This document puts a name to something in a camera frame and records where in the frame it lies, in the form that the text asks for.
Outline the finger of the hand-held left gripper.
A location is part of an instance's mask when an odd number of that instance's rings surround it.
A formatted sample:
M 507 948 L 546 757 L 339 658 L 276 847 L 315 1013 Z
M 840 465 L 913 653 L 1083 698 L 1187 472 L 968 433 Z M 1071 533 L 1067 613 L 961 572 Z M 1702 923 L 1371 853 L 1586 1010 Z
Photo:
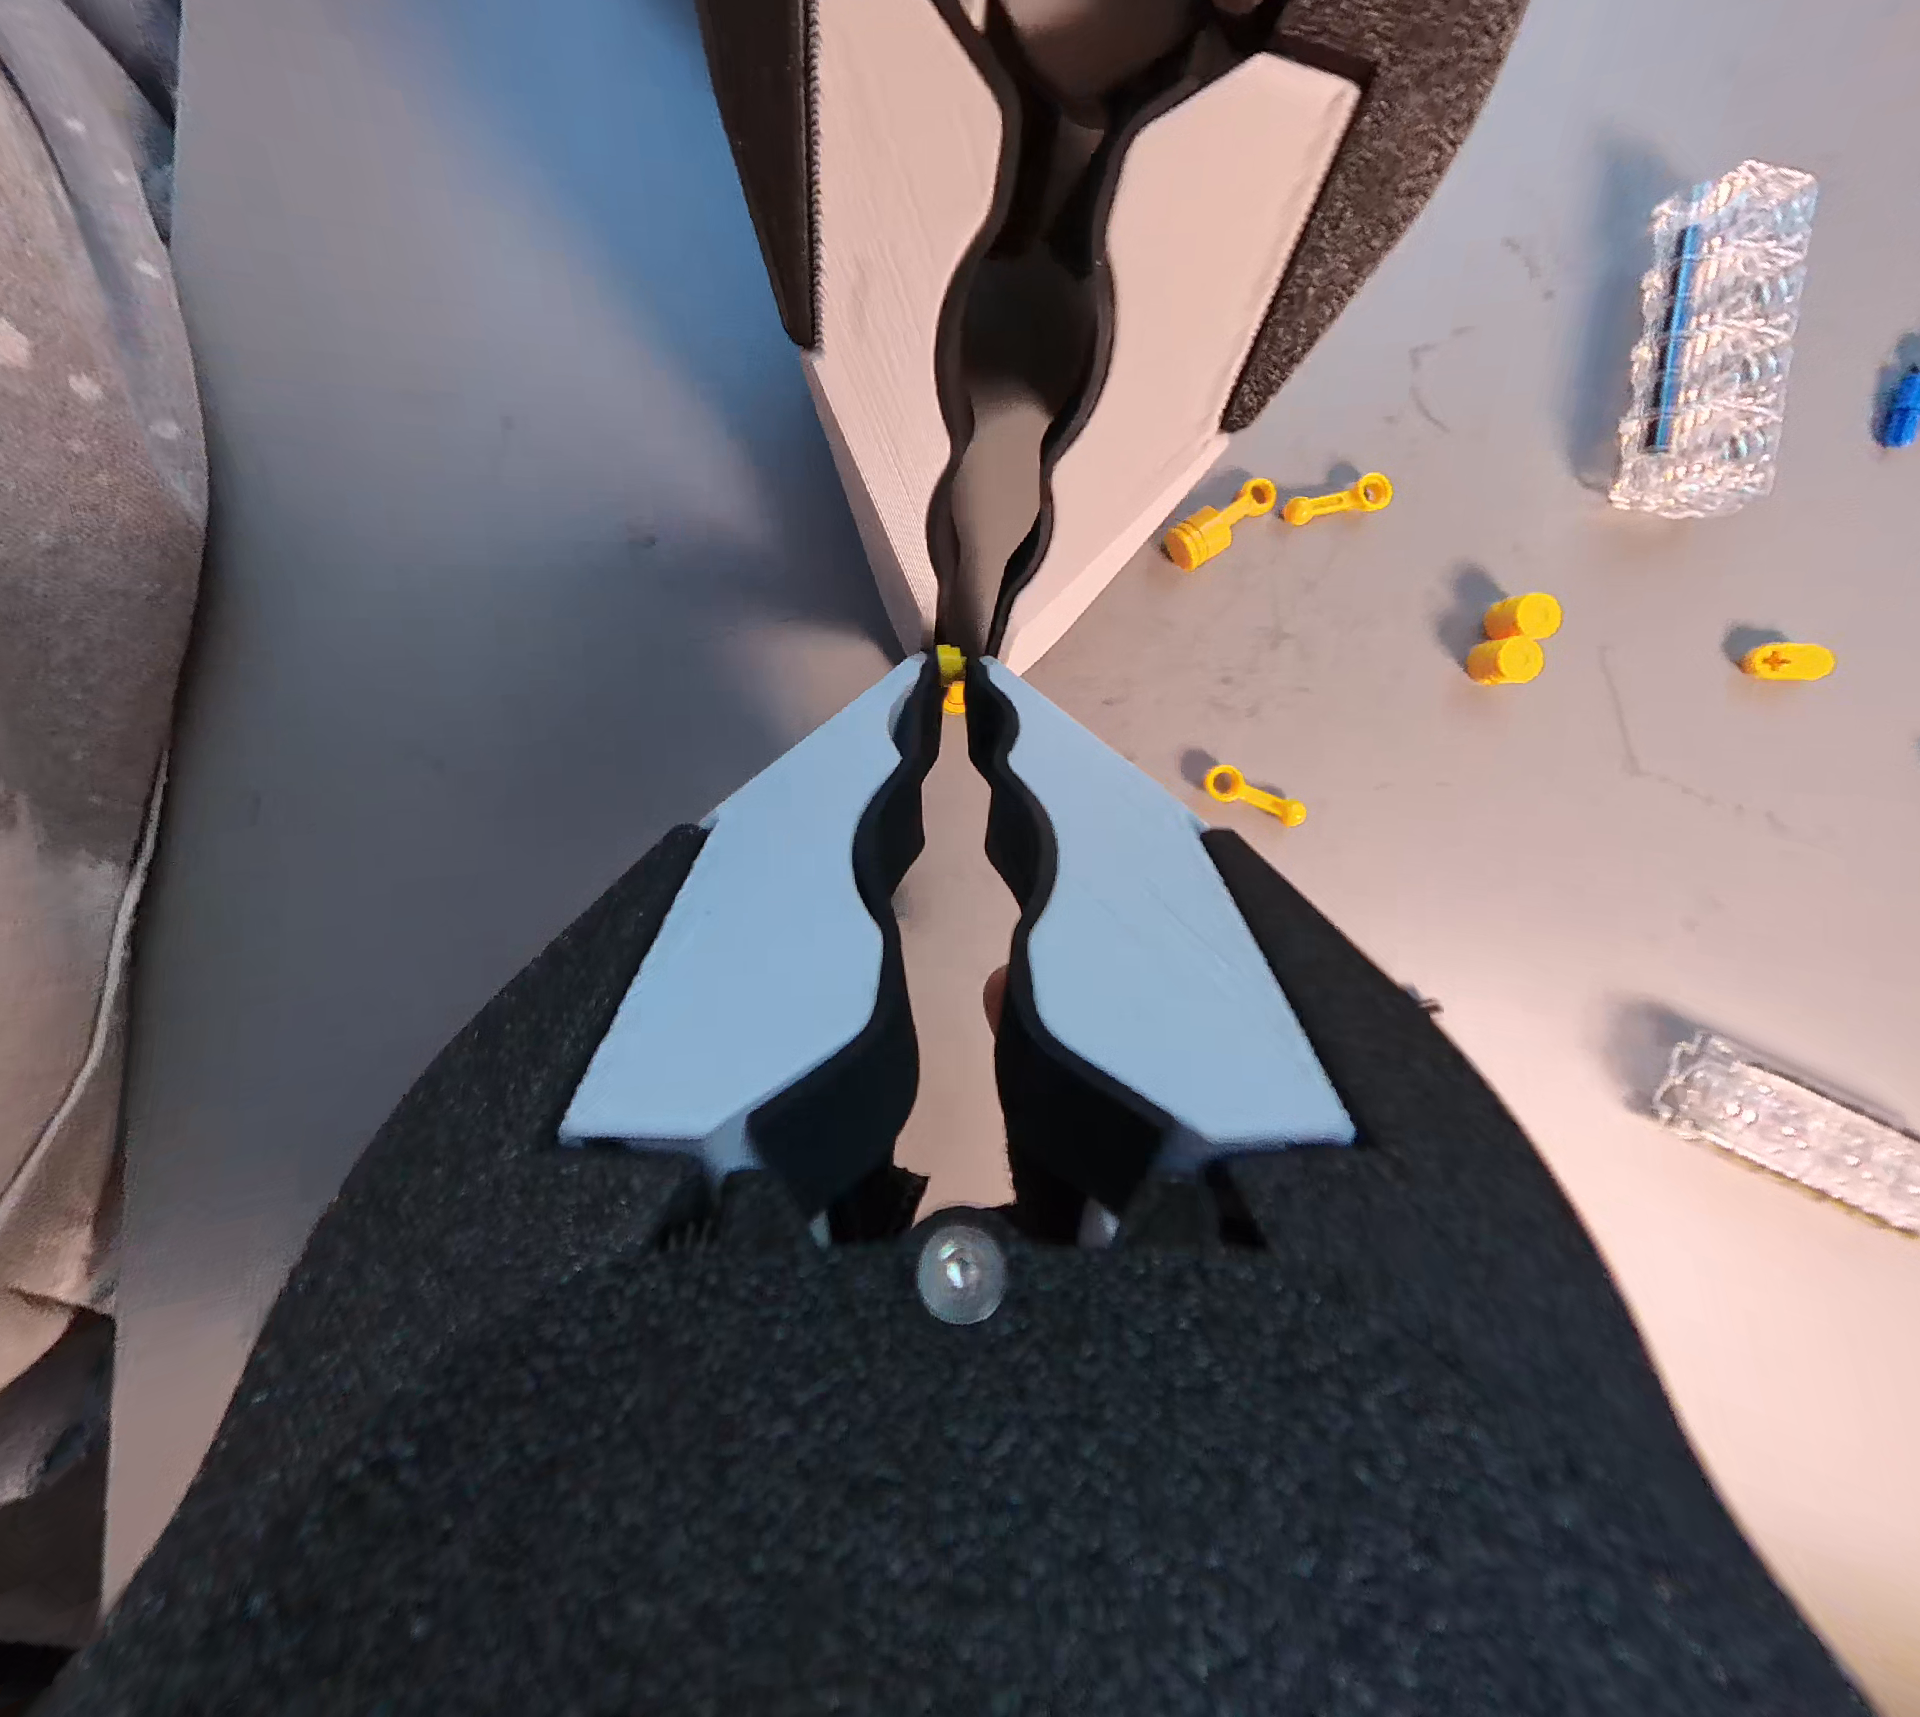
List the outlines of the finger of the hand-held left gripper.
M 839 480 L 901 646 L 948 619 L 974 435 L 965 317 L 1012 204 L 1012 76 L 989 0 L 808 0 L 815 343 Z
M 1094 273 L 1096 380 L 1047 470 L 1049 536 L 998 624 L 1037 664 L 1214 466 L 1237 380 L 1354 118 L 1348 76 L 1261 53 L 1145 117 Z

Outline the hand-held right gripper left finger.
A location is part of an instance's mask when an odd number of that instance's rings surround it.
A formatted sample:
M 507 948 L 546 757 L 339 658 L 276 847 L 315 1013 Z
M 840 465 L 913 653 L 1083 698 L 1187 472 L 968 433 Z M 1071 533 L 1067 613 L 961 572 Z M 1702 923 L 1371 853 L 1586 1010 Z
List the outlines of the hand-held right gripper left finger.
M 939 660 L 905 658 L 702 820 L 560 1144 L 767 1171 L 808 1219 L 893 1166 L 918 1094 L 894 902 L 943 698 Z

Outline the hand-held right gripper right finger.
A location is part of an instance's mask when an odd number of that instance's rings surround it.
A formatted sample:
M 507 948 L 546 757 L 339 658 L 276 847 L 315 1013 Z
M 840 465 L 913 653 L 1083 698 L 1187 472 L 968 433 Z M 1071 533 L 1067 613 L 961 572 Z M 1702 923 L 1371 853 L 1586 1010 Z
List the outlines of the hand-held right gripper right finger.
M 1354 1144 L 1210 828 L 1005 664 L 971 666 L 967 728 L 1019 904 L 995 1074 L 1021 1225 L 1074 1245 L 1155 1178 Z

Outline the grey desk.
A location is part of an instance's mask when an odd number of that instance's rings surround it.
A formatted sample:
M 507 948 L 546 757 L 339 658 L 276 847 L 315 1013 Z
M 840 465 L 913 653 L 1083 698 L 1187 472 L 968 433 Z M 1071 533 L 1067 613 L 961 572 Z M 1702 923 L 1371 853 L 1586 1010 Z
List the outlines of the grey desk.
M 894 660 L 692 0 L 185 0 L 211 526 L 139 931 L 106 1589 L 398 1096 L 661 833 Z M 1610 504 L 1657 204 L 1820 195 L 1772 493 Z M 1376 524 L 1146 548 L 1032 680 L 1237 816 L 1559 1171 L 1747 1535 L 1916 1713 L 1916 1242 L 1658 1129 L 1692 1029 L 1916 1126 L 1916 0 L 1532 0 L 1222 480 Z M 1549 593 L 1528 685 L 1466 656 Z M 1833 677 L 1739 669 L 1771 641 Z

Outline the clear plastic building piece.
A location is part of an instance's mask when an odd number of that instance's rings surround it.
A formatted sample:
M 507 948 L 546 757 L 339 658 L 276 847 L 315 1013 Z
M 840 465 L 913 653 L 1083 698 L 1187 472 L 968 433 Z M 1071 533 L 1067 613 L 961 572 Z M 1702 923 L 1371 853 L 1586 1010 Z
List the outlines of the clear plastic building piece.
M 1692 1144 L 1918 1235 L 1918 1137 L 1753 1057 L 1717 1034 L 1673 1048 L 1652 1117 Z
M 1612 506 L 1713 518 L 1772 493 L 1819 195 L 1747 160 L 1652 209 Z

